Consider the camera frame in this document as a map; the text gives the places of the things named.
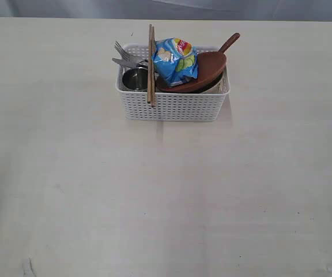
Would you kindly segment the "brown wooden spoon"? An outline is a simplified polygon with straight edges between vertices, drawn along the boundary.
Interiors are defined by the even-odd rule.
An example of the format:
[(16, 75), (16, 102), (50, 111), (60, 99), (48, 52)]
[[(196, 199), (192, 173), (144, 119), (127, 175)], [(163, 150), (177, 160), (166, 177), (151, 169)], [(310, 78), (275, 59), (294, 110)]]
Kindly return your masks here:
[(220, 53), (225, 53), (231, 45), (234, 44), (240, 37), (240, 33), (234, 33), (218, 50)]

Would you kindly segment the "wooden chopstick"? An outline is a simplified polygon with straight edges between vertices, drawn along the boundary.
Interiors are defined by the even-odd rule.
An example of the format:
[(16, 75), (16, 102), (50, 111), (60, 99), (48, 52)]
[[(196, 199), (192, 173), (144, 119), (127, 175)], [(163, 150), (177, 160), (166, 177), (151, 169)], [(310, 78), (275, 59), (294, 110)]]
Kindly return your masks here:
[[(156, 44), (155, 44), (155, 30), (154, 26), (152, 26), (151, 29), (151, 47), (152, 47), (152, 54), (151, 58), (153, 58), (155, 54), (155, 49), (156, 49)], [(155, 85), (155, 69), (154, 69), (154, 62), (152, 61), (151, 64), (151, 106), (155, 107), (156, 106), (156, 85)]]
[(149, 24), (147, 102), (151, 103), (151, 101), (152, 101), (152, 25)]

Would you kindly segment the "silver metal fork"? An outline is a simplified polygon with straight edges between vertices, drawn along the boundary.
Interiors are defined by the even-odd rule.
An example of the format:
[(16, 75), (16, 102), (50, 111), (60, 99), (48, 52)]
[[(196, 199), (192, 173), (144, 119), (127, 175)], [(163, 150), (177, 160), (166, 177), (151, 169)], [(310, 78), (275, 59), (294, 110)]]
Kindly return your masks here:
[(137, 61), (137, 57), (134, 56), (134, 55), (131, 55), (127, 51), (125, 51), (122, 48), (122, 46), (118, 43), (118, 41), (115, 42), (114, 47), (124, 60), (131, 61), (131, 62), (136, 62)]

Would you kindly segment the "pale green ceramic bowl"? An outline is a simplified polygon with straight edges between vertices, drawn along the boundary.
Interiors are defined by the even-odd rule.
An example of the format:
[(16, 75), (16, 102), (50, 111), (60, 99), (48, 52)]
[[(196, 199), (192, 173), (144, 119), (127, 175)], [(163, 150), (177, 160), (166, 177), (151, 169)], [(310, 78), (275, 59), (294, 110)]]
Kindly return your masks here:
[(222, 79), (223, 79), (223, 73), (221, 73), (213, 82), (194, 91), (193, 93), (215, 93), (216, 90), (219, 91), (219, 86)]

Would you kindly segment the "stainless steel cup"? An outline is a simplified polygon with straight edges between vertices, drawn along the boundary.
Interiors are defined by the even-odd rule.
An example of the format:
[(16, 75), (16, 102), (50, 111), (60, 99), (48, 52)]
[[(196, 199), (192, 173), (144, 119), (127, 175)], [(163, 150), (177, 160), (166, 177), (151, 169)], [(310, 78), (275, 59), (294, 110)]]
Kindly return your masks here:
[(145, 68), (129, 69), (123, 74), (122, 83), (131, 91), (146, 91), (148, 88), (148, 70)]

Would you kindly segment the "blue snack chip bag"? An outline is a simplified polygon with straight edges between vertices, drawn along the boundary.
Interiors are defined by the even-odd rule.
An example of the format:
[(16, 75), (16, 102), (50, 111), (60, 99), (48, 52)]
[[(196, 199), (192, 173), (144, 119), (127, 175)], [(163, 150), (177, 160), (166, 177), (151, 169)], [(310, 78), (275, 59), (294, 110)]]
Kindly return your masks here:
[(189, 42), (169, 38), (156, 41), (152, 61), (166, 87), (188, 83), (198, 77), (197, 50)]

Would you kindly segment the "white plastic woven basket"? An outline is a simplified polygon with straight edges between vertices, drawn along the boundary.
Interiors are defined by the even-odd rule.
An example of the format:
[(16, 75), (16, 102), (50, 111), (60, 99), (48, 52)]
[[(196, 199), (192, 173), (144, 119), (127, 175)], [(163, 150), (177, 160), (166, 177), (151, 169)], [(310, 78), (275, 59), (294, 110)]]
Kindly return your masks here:
[(217, 119), (230, 93), (228, 71), (223, 71), (219, 91), (215, 93), (165, 93), (156, 91), (156, 106), (146, 102), (147, 91), (131, 91), (122, 83), (126, 67), (119, 66), (115, 88), (127, 119), (144, 121), (211, 122)]

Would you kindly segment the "brown round plate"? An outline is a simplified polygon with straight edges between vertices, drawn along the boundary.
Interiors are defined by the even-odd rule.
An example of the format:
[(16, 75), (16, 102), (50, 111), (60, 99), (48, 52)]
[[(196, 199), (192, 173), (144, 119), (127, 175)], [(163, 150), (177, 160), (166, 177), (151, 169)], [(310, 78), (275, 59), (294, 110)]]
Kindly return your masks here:
[(227, 58), (220, 51), (209, 51), (197, 55), (198, 77), (192, 78), (189, 82), (167, 87), (166, 82), (158, 77), (156, 88), (167, 93), (192, 93), (212, 83), (226, 67)]

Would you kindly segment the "silver table knife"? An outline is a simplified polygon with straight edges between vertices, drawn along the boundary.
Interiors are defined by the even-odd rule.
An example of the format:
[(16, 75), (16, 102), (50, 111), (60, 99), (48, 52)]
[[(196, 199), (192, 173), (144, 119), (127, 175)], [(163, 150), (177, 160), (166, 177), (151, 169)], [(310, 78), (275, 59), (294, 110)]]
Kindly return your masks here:
[(134, 68), (148, 69), (147, 65), (142, 65), (140, 63), (127, 61), (127, 60), (124, 60), (124, 59), (112, 58), (112, 61), (117, 63), (118, 65), (121, 65), (121, 66), (124, 66), (124, 67), (127, 67), (127, 68), (131, 68), (131, 69), (134, 69)]

